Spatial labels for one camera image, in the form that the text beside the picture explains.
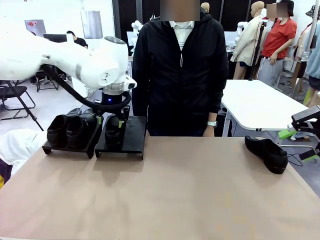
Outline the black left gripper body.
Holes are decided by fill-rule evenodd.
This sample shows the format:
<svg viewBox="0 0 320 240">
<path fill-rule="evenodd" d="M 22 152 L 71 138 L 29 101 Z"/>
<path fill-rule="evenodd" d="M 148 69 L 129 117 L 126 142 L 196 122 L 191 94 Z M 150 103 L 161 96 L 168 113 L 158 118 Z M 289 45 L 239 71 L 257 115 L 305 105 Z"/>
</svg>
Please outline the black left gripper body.
<svg viewBox="0 0 320 240">
<path fill-rule="evenodd" d="M 102 93 L 102 104 L 104 106 L 112 106 L 112 105 L 119 105 L 123 102 L 123 95 L 110 95 L 106 93 Z"/>
</svg>

